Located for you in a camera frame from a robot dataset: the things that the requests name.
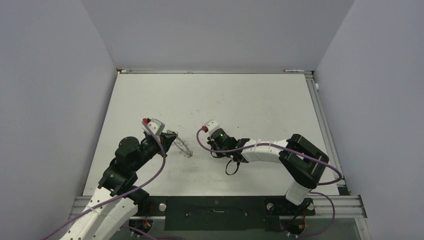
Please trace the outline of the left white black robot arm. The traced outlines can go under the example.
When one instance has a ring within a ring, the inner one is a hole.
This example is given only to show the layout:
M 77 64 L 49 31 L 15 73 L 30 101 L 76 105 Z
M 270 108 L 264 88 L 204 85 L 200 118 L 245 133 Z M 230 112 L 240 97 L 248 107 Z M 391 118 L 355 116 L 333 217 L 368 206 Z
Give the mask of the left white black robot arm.
M 137 171 L 154 156 L 165 156 L 177 137 L 170 131 L 155 137 L 146 134 L 142 141 L 123 138 L 82 215 L 62 239 L 108 240 L 131 216 L 145 214 L 149 193 L 135 185 Z

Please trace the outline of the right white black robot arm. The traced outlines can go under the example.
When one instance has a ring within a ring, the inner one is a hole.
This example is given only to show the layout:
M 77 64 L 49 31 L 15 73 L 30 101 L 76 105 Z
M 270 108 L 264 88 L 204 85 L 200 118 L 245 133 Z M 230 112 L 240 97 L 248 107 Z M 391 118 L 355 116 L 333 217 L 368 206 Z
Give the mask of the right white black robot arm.
M 317 188 L 329 165 L 328 156 L 300 134 L 293 134 L 287 140 L 261 141 L 236 139 L 218 128 L 209 133 L 207 144 L 217 158 L 227 157 L 238 165 L 252 162 L 282 164 L 293 178 L 282 201 L 283 209 L 289 214 L 302 208 L 304 199 Z

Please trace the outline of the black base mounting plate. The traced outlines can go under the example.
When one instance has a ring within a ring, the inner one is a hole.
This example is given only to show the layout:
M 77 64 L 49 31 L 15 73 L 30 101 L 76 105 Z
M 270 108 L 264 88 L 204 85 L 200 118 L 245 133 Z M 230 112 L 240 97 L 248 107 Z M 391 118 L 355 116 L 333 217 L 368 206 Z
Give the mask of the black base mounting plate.
M 300 226 L 303 217 L 315 214 L 311 198 L 295 205 L 283 195 L 150 196 L 129 225 L 147 230 L 155 220 L 163 220 L 166 231 L 277 232 L 281 226 Z

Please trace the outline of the marker pen at wall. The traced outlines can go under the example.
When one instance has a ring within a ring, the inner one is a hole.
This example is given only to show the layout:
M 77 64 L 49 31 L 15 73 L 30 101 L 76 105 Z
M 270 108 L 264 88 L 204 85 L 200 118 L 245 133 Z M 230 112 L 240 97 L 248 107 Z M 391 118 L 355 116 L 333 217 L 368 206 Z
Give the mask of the marker pen at wall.
M 285 70 L 283 70 L 283 72 L 285 72 L 285 73 L 304 73 L 306 71 L 302 70 L 302 69 L 285 69 Z

